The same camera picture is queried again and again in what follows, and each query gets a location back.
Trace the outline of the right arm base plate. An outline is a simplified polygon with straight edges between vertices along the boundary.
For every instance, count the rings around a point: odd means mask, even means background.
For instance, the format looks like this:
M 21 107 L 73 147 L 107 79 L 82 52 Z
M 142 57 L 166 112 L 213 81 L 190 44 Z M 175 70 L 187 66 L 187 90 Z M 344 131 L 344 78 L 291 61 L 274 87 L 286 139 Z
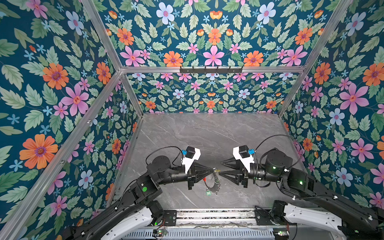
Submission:
M 255 220 L 259 226 L 276 225 L 276 226 L 297 226 L 297 223 L 290 222 L 286 219 L 284 213 L 288 203 L 283 201 L 275 201 L 272 208 L 267 210 L 260 206 L 255 206 Z

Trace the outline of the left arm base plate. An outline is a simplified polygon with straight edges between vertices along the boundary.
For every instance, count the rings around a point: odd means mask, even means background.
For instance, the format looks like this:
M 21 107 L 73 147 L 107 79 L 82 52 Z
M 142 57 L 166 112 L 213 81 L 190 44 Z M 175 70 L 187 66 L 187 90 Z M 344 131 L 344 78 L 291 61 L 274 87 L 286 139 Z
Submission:
M 162 218 L 155 223 L 155 226 L 157 226 L 158 228 L 160 226 L 162 226 L 162 227 L 163 226 L 165 226 L 165 227 L 176 226 L 177 215 L 178 215 L 177 210 L 165 210 Z

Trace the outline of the metal keyring with red handle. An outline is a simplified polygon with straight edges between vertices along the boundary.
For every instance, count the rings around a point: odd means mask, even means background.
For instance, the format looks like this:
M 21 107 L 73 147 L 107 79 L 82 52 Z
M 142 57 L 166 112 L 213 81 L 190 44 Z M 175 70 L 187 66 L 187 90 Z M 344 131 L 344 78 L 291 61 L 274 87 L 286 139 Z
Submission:
M 204 183 L 206 185 L 206 192 L 207 191 L 211 191 L 212 194 L 217 195 L 219 190 L 221 189 L 221 184 L 220 184 L 218 170 L 216 168 L 213 168 L 213 169 L 214 169 L 214 173 L 212 174 L 213 175 L 213 180 L 214 180 L 213 185 L 209 186 L 207 184 L 207 178 L 204 178 L 203 181 L 204 181 Z

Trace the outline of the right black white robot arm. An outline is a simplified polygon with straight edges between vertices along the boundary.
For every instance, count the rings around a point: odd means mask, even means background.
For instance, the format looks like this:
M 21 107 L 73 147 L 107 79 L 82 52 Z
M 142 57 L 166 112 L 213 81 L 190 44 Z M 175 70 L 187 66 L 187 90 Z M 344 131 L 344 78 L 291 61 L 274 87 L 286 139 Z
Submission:
M 327 188 L 304 171 L 293 167 L 293 159 L 277 148 L 264 153 L 265 163 L 255 161 L 247 146 L 233 149 L 233 157 L 222 161 L 228 171 L 221 176 L 236 185 L 248 187 L 249 181 L 279 183 L 279 191 L 295 200 L 323 208 L 305 210 L 284 201 L 275 201 L 271 211 L 274 223 L 287 222 L 312 226 L 331 232 L 342 240 L 382 240 L 384 211 L 368 208 Z

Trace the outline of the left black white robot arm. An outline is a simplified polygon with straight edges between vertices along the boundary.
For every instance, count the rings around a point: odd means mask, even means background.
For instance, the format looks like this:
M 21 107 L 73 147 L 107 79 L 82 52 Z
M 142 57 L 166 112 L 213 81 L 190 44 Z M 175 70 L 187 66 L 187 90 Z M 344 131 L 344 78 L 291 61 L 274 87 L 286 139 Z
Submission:
M 198 163 L 172 167 L 166 156 L 156 157 L 147 171 L 134 180 L 124 194 L 99 215 L 79 227 L 68 227 L 61 233 L 64 240 L 119 240 L 146 226 L 159 226 L 164 209 L 156 198 L 161 185 L 187 182 L 188 189 L 212 174 L 213 169 Z

